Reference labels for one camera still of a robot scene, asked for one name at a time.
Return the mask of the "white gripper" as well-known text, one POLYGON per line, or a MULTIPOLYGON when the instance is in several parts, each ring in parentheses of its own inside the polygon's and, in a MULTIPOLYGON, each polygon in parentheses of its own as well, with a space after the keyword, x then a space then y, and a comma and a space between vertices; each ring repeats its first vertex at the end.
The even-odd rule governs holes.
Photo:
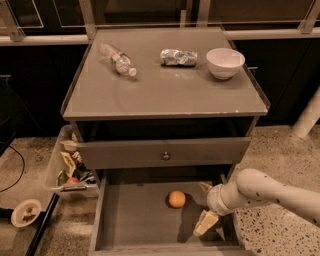
POLYGON ((195 236, 202 236, 213 227, 219 220, 218 216, 225 216, 231 213, 231 210, 222 200, 222 184, 213 187, 208 183, 200 182, 199 186, 207 194, 207 206, 211 211, 203 210, 200 214, 193 231, 195 236))

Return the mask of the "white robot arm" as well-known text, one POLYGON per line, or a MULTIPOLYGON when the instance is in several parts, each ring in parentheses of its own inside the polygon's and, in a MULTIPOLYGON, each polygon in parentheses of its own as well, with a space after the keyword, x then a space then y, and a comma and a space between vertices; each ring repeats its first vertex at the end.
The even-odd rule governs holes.
POLYGON ((220 216, 233 213, 238 208, 251 208, 265 203, 275 203, 315 226, 320 226, 320 194, 314 191, 280 183, 269 175, 244 169, 226 184, 211 186, 199 183, 206 193, 208 211, 203 210, 193 234, 202 236, 213 227, 220 216))

